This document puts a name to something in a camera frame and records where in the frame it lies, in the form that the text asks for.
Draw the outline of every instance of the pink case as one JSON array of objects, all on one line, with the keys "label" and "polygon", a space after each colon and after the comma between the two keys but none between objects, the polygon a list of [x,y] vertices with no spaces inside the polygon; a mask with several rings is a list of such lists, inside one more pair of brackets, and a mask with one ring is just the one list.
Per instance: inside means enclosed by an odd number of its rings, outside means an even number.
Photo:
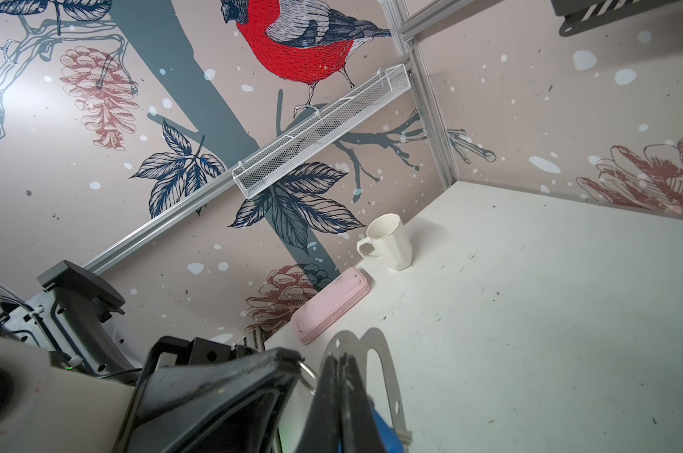
[{"label": "pink case", "polygon": [[292,326],[303,344],[319,336],[334,321],[359,302],[371,289],[355,267],[345,270],[319,294],[292,314]]}]

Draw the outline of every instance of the leaf illustration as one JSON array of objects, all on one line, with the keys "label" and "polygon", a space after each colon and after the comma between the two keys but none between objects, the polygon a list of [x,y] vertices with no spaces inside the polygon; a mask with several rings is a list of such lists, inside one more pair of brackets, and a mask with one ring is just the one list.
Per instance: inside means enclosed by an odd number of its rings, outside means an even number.
[{"label": "leaf illustration", "polygon": [[99,20],[110,11],[112,0],[65,0],[65,13],[75,20],[89,22]]},{"label": "leaf illustration", "polygon": [[313,162],[294,168],[279,183],[292,194],[323,194],[344,175],[327,164]]},{"label": "leaf illustration", "polygon": [[292,196],[292,203],[316,231],[343,233],[364,226],[343,204],[319,195]]},{"label": "leaf illustration", "polygon": [[244,226],[250,226],[259,220],[266,217],[271,204],[274,200],[271,198],[271,192],[265,189],[260,194],[251,198],[250,200],[244,200],[238,212],[236,213],[236,220],[233,222],[232,226],[234,228],[241,228]]},{"label": "leaf illustration", "polygon": [[183,196],[185,182],[185,168],[178,168],[172,171],[165,179],[155,183],[150,193],[150,216],[156,217],[177,203]]},{"label": "leaf illustration", "polygon": [[162,136],[165,137],[165,141],[170,149],[178,154],[190,156],[193,153],[193,150],[191,150],[191,142],[189,142],[182,133],[178,132],[177,129],[167,124],[165,121],[162,122]]},{"label": "leaf illustration", "polygon": [[185,166],[185,158],[174,153],[156,153],[145,159],[138,172],[131,177],[165,179],[169,174]]},{"label": "leaf illustration", "polygon": [[0,12],[4,14],[37,14],[47,8],[48,0],[0,0]]},{"label": "leaf illustration", "polygon": [[299,215],[287,196],[276,196],[271,207],[271,224],[276,234],[289,245],[299,247],[306,254],[309,225]]},{"label": "leaf illustration", "polygon": [[188,183],[185,185],[185,196],[188,196],[193,192],[197,191],[201,187],[205,186],[206,182],[208,182],[205,173],[203,173],[201,167],[199,167],[198,164],[196,164],[195,162],[193,162],[191,166],[188,167],[187,173]]},{"label": "leaf illustration", "polygon": [[211,177],[219,176],[226,171],[226,166],[223,162],[213,154],[203,154],[198,160],[203,172]]}]

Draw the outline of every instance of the metal ring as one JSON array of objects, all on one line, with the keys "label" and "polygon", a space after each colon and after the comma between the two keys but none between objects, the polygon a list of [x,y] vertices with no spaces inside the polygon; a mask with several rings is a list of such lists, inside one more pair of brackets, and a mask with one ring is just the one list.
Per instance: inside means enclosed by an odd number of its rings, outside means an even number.
[{"label": "metal ring", "polygon": [[[311,376],[314,379],[314,381],[316,381],[318,384],[319,375],[316,374],[316,372],[314,370],[312,370],[311,367],[309,367],[309,365],[306,365],[301,360],[298,361],[297,363],[299,364],[299,367],[301,367],[301,369],[303,371],[306,371],[307,373],[309,373],[309,376]],[[307,390],[309,392],[311,392],[312,395],[316,395],[316,388],[312,387],[312,385],[309,383],[309,381],[306,380],[304,375],[301,375],[300,378],[301,378],[301,383],[304,384],[304,387],[306,387]]]}]

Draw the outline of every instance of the cable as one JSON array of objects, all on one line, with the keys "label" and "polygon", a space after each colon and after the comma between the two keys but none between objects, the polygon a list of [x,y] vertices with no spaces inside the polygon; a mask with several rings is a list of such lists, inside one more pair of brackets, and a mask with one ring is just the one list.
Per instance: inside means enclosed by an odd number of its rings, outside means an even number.
[{"label": "cable", "polygon": [[19,305],[21,308],[27,310],[27,313],[29,313],[29,316],[33,317],[33,318],[34,318],[34,321],[37,322],[37,326],[39,327],[39,330],[42,331],[42,334],[43,334],[44,337],[47,339],[47,341],[49,342],[49,344],[51,344],[52,347],[53,347],[55,350],[57,350],[57,351],[61,351],[61,350],[62,350],[62,349],[59,347],[59,345],[57,344],[57,342],[56,342],[56,340],[54,339],[54,337],[52,336],[52,334],[51,334],[51,333],[49,332],[49,330],[47,329],[47,326],[44,325],[44,322],[42,322],[42,320],[39,318],[39,316],[38,316],[36,313],[34,313],[34,312],[35,312],[35,309],[33,309],[29,304],[27,304],[26,302],[22,302],[22,301],[20,301],[19,299],[15,299],[15,298],[13,298],[13,297],[0,296],[0,299],[4,299],[4,300],[8,300],[8,301],[10,301],[10,302],[13,302],[13,303]]},{"label": "cable", "polygon": [[131,370],[125,370],[125,371],[118,371],[117,373],[112,373],[112,374],[106,374],[105,376],[97,376],[98,379],[105,379],[105,378],[114,378],[115,376],[120,376],[123,374],[128,374],[128,373],[137,373],[142,371],[142,368],[133,368]]}]

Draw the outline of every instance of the white mug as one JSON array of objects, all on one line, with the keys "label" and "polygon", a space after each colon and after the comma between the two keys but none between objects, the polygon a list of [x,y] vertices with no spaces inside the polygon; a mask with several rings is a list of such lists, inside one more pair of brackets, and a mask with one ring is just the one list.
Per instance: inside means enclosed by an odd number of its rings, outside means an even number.
[{"label": "white mug", "polygon": [[[374,247],[375,254],[362,251],[362,245]],[[362,258],[381,259],[392,270],[402,270],[412,264],[412,244],[397,214],[385,214],[367,227],[367,237],[357,242]]]}]

